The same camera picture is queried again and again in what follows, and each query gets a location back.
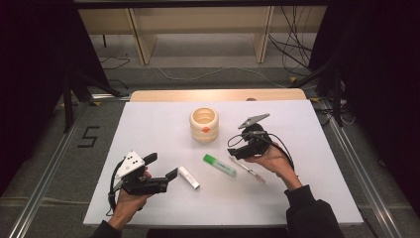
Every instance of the green tube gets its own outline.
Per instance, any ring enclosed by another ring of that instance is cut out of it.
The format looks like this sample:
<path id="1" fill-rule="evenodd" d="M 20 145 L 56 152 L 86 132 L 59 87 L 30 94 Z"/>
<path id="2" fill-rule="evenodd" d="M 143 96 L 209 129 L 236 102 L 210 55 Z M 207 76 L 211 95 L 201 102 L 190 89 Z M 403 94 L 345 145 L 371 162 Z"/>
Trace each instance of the green tube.
<path id="1" fill-rule="evenodd" d="M 213 166 L 216 169 L 219 169 L 220 171 L 224 172 L 225 174 L 235 177 L 236 176 L 236 170 L 232 167 L 226 165 L 225 163 L 218 161 L 216 158 L 206 154 L 203 158 L 203 161 L 207 164 Z"/>

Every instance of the sleeve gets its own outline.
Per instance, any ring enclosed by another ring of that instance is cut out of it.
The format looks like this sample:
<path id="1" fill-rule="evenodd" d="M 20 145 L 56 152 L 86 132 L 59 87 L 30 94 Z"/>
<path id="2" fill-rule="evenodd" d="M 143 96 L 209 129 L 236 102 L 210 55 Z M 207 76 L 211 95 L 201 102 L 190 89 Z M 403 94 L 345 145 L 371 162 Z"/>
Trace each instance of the sleeve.
<path id="1" fill-rule="evenodd" d="M 106 221 L 102 221 L 102 223 L 98 226 L 95 230 L 95 233 L 91 236 L 91 238 L 121 238 L 121 231 L 114 229 L 111 225 L 108 224 Z"/>
<path id="2" fill-rule="evenodd" d="M 291 238 L 344 238 L 331 205 L 315 200 L 309 185 L 285 194 L 290 203 L 286 219 Z"/>

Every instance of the white table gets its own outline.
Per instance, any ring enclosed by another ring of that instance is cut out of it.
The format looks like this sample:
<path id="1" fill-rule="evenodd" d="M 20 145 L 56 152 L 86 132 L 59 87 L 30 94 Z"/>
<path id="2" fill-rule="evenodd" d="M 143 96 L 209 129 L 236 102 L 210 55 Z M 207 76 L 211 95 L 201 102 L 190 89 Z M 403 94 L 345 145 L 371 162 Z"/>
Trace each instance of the white table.
<path id="1" fill-rule="evenodd" d="M 214 108 L 220 116 L 220 135 L 207 145 L 192 139 L 188 122 L 189 114 L 202 106 Z M 109 209 L 111 174 L 118 162 L 134 150 L 142 157 L 157 153 L 157 161 L 149 165 L 154 177 L 164 177 L 174 168 L 185 166 L 201 187 L 194 190 L 182 177 L 176 178 L 167 193 L 148 199 L 129 225 L 147 228 L 285 225 L 289 204 L 282 181 L 259 165 L 248 164 L 266 180 L 266 184 L 260 183 L 228 159 L 227 142 L 240 134 L 238 126 L 248 117 L 266 112 L 270 116 L 260 124 L 285 143 L 301 181 L 311 185 L 316 198 L 332 205 L 341 225 L 361 224 L 363 220 L 307 100 L 127 103 L 83 223 L 97 225 L 109 219 L 105 214 Z M 205 154 L 234 167 L 237 176 L 231 178 L 204 163 Z"/>

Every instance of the hand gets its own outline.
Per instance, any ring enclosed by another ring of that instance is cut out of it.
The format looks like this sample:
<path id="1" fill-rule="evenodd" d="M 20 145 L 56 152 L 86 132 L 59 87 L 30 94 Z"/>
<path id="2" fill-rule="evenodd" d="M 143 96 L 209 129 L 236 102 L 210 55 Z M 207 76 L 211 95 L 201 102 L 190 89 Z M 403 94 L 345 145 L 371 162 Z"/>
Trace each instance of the hand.
<path id="1" fill-rule="evenodd" d="M 302 187 L 302 183 L 288 162 L 285 154 L 274 146 L 269 146 L 263 155 L 249 157 L 246 158 L 245 161 L 257 163 L 275 173 L 284 181 L 289 190 L 295 190 Z"/>
<path id="2" fill-rule="evenodd" d="M 152 177 L 148 172 L 145 172 L 145 176 L 147 178 Z M 131 221 L 134 214 L 136 214 L 139 209 L 143 208 L 147 199 L 151 196 L 153 195 L 129 195 L 126 191 L 120 189 L 117 206 L 108 223 L 115 229 L 122 230 L 124 226 Z"/>

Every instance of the white tube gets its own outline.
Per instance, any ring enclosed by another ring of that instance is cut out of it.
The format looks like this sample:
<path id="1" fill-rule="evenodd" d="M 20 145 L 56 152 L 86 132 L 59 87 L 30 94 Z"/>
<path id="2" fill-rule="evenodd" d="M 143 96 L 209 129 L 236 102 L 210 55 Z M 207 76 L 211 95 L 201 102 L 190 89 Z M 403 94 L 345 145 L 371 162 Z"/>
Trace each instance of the white tube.
<path id="1" fill-rule="evenodd" d="M 194 187 L 194 189 L 200 187 L 200 183 L 198 183 L 198 181 L 186 170 L 185 167 L 178 167 L 178 173 L 182 175 L 182 177 L 186 179 L 189 184 Z"/>

